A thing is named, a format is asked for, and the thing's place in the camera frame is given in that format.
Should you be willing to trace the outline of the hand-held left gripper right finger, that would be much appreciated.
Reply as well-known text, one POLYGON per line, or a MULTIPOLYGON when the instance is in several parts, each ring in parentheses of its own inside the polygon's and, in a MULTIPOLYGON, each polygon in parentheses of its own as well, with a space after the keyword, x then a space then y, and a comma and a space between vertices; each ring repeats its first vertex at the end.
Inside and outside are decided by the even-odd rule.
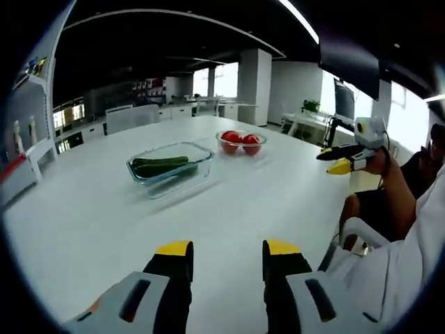
POLYGON ((295 244, 264 240, 262 275, 268 333, 382 332, 340 283, 324 271, 312 271, 295 244))

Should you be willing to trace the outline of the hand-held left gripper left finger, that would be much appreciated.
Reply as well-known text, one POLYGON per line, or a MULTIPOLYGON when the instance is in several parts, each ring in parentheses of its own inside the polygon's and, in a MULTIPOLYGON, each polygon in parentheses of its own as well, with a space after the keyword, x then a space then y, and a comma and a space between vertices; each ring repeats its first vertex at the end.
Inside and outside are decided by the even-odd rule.
POLYGON ((142 271, 106 290, 85 312, 64 324, 65 333, 185 333, 192 302, 193 242, 156 249, 142 271))

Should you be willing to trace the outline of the person's right hand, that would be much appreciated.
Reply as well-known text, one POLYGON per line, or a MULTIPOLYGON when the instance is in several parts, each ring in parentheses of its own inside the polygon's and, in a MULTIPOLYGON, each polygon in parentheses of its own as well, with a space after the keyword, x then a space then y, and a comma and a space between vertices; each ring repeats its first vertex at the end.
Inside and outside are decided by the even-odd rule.
POLYGON ((396 160, 391 156, 387 148, 381 147, 374 151, 372 157, 366 158, 366 165, 362 168, 362 171, 386 177, 396 165, 396 160))

